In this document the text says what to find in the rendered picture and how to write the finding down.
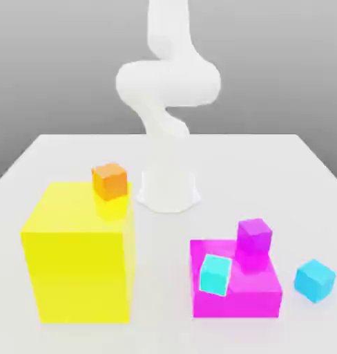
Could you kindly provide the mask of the large yellow box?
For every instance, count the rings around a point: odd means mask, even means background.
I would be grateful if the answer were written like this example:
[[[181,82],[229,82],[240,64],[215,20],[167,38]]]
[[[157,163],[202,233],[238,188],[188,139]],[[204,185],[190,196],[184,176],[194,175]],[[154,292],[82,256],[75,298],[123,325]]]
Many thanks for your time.
[[[21,242],[41,323],[129,322],[135,280],[130,192],[104,201],[91,183],[51,183]]]

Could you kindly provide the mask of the small turquoise cube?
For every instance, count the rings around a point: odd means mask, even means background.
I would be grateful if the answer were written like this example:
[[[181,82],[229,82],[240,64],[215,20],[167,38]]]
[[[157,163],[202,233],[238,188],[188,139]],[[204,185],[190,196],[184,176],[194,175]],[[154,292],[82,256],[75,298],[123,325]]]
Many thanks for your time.
[[[215,254],[206,254],[200,268],[199,290],[225,297],[231,277],[232,259]]]

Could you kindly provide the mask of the small purple cube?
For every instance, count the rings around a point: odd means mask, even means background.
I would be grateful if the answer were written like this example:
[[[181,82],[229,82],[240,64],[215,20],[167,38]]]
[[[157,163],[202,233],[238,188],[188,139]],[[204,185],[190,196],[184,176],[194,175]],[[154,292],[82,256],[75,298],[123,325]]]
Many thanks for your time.
[[[249,256],[267,256],[273,231],[262,218],[238,222],[236,251]]]

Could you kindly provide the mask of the large magenta box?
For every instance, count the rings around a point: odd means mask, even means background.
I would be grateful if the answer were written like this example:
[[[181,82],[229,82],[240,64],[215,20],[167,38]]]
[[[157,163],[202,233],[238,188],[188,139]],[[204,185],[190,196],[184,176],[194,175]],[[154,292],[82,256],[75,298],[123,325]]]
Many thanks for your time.
[[[251,256],[235,240],[190,240],[192,312],[199,317],[278,317],[282,287],[268,254]],[[230,258],[231,277],[222,297],[199,290],[200,268],[207,254]]]

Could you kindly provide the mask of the small orange cube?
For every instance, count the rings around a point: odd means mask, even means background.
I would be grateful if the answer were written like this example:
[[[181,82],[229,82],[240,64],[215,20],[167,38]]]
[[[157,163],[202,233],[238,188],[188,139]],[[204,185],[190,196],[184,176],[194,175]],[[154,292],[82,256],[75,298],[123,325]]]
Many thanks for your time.
[[[115,162],[91,169],[93,189],[105,201],[127,195],[126,170]]]

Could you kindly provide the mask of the small sky blue cube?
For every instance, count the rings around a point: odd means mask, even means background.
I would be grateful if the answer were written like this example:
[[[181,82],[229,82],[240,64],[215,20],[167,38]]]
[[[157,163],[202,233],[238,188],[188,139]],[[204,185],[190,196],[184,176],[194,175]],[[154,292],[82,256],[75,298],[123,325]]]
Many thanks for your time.
[[[294,288],[316,304],[330,294],[335,278],[336,273],[332,269],[312,259],[297,269]]]

